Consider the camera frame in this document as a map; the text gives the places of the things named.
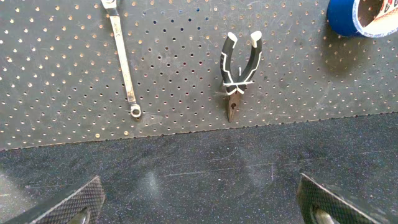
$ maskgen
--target pegboard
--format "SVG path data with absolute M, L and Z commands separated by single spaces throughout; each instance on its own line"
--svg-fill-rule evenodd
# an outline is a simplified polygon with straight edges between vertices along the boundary
M 129 114 L 100 1 L 0 0 L 0 149 L 340 118 L 398 110 L 397 35 L 347 39 L 328 1 L 118 1 L 134 91 Z M 220 73 L 263 56 L 228 123 Z

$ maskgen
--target pliers jaw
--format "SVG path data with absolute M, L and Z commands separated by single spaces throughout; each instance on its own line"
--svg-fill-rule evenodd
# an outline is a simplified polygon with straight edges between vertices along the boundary
M 241 95 L 244 94 L 246 85 L 252 83 L 251 78 L 256 72 L 261 59 L 261 32 L 255 31 L 250 36 L 252 39 L 250 59 L 243 72 L 241 72 L 241 68 L 239 68 L 239 77 L 236 79 L 236 81 L 234 81 L 234 78 L 231 74 L 231 56 L 233 49 L 235 48 L 235 45 L 238 41 L 238 38 L 233 33 L 228 33 L 223 49 L 221 51 L 220 69 L 224 81 L 223 85 L 226 86 L 226 93 L 229 96 L 229 122 L 232 122 L 233 116 L 238 111 L 238 105 L 241 99 Z

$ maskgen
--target metal wrench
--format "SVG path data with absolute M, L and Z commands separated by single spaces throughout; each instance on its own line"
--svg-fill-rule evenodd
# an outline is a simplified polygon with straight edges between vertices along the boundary
M 122 35 L 122 27 L 120 26 L 120 17 L 117 9 L 116 0 L 101 0 L 102 5 L 106 9 L 111 19 L 114 39 L 116 41 L 116 48 L 118 49 L 120 66 L 122 68 L 122 74 L 124 84 L 127 91 L 127 99 L 130 104 L 131 116 L 139 118 L 141 116 L 141 107 L 137 104 L 134 90 L 132 89 L 131 76 L 129 64 L 127 62 L 126 49 L 124 48 L 124 41 Z

